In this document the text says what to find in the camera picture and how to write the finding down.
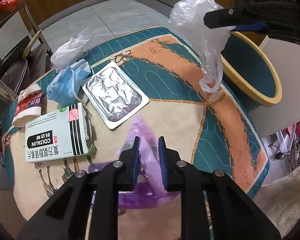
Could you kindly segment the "teal bin with yellow rim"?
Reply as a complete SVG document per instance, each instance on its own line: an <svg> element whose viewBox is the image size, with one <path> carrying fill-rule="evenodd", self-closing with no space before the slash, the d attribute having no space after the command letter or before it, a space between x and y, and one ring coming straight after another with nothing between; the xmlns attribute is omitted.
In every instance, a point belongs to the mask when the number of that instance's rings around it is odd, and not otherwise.
<svg viewBox="0 0 300 240"><path fill-rule="evenodd" d="M282 99L282 85L270 59L251 39L232 31L221 52L223 81L247 111L272 107Z"/></svg>

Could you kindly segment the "white Coltalin medicine box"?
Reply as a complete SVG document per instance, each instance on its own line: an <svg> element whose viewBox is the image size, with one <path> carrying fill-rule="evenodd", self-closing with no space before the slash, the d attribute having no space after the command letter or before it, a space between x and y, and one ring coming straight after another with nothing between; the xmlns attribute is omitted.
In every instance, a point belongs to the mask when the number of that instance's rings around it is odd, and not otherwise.
<svg viewBox="0 0 300 240"><path fill-rule="evenodd" d="M90 118L81 102L44 114L25 126L27 163L77 158L95 150Z"/></svg>

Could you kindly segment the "teal orange patterned mat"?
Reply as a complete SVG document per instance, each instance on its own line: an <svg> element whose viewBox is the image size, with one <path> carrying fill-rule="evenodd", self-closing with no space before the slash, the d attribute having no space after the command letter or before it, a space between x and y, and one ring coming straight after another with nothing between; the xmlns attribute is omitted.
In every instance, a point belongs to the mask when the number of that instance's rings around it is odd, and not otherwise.
<svg viewBox="0 0 300 240"><path fill-rule="evenodd" d="M48 200L75 169L114 161L135 119L142 119L155 137L163 136L181 159L206 172L223 170L253 197L267 176L270 162L264 145L239 100L226 85L214 94L199 86L198 56L163 27L114 38L89 50L87 61L98 72L115 62L149 97L149 103L116 129L109 129L92 104L87 104L96 153L91 157L25 161L25 131L14 128L17 107L4 114L4 157L13 196L25 219Z"/></svg>

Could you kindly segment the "dark round pan lid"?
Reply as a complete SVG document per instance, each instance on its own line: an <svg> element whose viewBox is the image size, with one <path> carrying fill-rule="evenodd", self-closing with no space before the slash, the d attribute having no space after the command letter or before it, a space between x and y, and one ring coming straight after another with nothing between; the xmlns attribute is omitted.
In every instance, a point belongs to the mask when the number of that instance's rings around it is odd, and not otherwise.
<svg viewBox="0 0 300 240"><path fill-rule="evenodd" d="M18 98L20 91L31 83L27 59L20 58L0 74L0 128L9 105Z"/></svg>

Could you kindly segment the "silver foil blister pack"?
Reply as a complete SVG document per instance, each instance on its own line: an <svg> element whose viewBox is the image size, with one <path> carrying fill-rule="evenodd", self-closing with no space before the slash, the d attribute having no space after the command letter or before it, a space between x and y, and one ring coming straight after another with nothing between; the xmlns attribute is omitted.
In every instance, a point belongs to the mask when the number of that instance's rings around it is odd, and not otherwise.
<svg viewBox="0 0 300 240"><path fill-rule="evenodd" d="M149 97L115 63L83 80L82 89L109 129L115 129L149 103Z"/></svg>

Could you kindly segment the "purple plastic bag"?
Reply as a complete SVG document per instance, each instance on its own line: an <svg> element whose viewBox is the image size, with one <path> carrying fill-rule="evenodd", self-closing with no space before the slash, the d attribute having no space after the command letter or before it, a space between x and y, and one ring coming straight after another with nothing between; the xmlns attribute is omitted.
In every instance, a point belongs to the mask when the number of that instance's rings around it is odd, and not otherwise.
<svg viewBox="0 0 300 240"><path fill-rule="evenodd" d="M162 183L158 139L141 117L133 119L121 150L132 148L135 137L140 138L138 183L134 191L119 193L119 209L149 209L174 200L179 192L167 192Z"/></svg>

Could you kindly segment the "stainless steel rack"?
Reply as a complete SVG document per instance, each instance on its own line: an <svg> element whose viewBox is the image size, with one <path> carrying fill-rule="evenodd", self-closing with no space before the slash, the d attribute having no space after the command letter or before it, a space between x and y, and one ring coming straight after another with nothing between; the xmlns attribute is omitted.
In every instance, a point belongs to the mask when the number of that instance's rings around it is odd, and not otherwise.
<svg viewBox="0 0 300 240"><path fill-rule="evenodd" d="M13 46L17 45L17 38L20 37L22 34L30 35L30 32L23 31L20 32L19 27L13 27L12 24L9 24L8 26L11 27L11 29L8 31L7 34L4 34L1 29L6 30L4 27L7 22L14 17L18 13L19 10L23 9L25 12L25 17L30 23L31 28L35 33L39 32L39 26L32 17L30 13L29 6L26 2L26 0L18 0L19 3L17 7L12 12L0 12L0 35L1 37L5 38L5 41L7 42L6 45L2 45L2 48L13 48ZM17 94L12 91L8 85L4 84L3 81L0 79L0 99L5 102L11 102L13 99L17 97Z"/></svg>

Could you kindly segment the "blue surgical face mask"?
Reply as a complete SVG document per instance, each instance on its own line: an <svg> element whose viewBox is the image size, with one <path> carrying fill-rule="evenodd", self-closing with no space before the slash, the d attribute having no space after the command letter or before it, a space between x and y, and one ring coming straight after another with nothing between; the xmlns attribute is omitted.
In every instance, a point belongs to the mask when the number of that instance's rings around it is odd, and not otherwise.
<svg viewBox="0 0 300 240"><path fill-rule="evenodd" d="M47 98L62 107L73 105L76 101L86 102L88 98L80 99L78 92L83 80L90 74L94 74L94 71L85 59L67 66L48 85Z"/></svg>

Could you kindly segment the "clear plastic bag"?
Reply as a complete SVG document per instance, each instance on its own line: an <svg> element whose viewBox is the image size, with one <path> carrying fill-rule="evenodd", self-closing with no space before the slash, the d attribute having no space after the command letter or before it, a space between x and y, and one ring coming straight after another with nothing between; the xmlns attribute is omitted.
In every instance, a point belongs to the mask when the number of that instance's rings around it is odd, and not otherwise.
<svg viewBox="0 0 300 240"><path fill-rule="evenodd" d="M223 78L221 52L234 26L210 29L204 23L204 16L223 7L215 0L181 0L170 12L170 22L183 35L199 55L203 77L199 80L201 89L214 93Z"/></svg>

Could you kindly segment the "white tissue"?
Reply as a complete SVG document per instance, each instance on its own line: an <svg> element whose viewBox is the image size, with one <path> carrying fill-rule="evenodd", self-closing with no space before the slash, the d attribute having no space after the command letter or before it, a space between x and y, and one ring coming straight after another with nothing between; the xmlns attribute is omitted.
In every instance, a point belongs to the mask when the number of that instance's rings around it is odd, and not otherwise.
<svg viewBox="0 0 300 240"><path fill-rule="evenodd" d="M83 57L84 46L92 39L93 33L86 27L76 38L70 38L51 56L51 66L59 73Z"/></svg>

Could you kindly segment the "red plastic bag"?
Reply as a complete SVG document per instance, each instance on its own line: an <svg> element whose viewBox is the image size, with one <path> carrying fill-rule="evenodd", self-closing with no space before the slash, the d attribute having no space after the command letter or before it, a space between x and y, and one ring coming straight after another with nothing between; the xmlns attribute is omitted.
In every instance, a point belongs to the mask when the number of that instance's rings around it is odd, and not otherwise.
<svg viewBox="0 0 300 240"><path fill-rule="evenodd" d="M13 12L18 8L19 0L2 0L0 2L0 12Z"/></svg>

